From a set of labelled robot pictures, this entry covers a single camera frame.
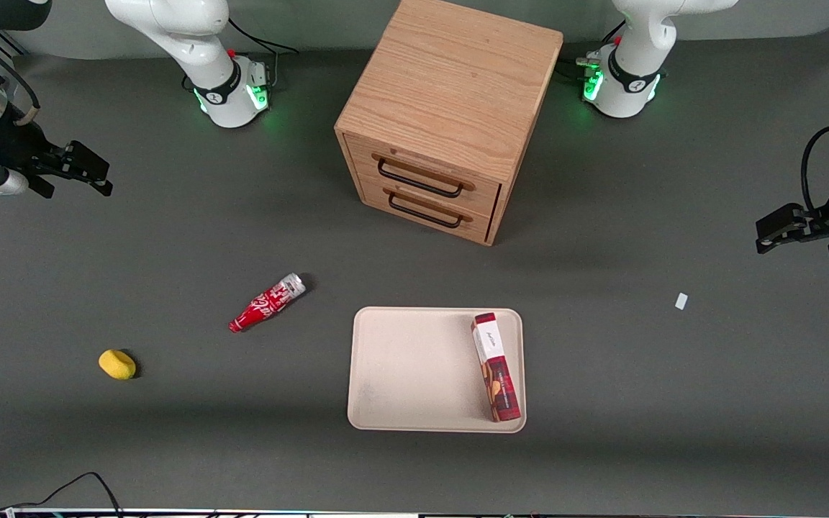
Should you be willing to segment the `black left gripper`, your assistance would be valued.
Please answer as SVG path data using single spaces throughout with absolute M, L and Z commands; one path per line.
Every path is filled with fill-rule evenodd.
M 757 253 L 765 255 L 776 247 L 790 243 L 829 239 L 829 198 L 824 204 L 815 206 L 807 189 L 807 206 L 809 227 L 808 213 L 801 204 L 784 204 L 757 220 Z

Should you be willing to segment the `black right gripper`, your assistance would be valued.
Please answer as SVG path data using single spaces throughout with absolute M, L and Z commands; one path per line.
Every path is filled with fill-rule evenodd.
M 17 127 L 13 122 L 0 122 L 0 196 L 16 196 L 30 190 L 44 198 L 52 198 L 55 187 L 42 175 L 59 168 L 58 145 L 50 143 L 39 125 Z M 62 154 L 63 171 L 79 176 L 63 179 L 80 181 L 102 196 L 111 196 L 113 184 L 107 180 L 109 162 L 79 141 L 70 141 Z

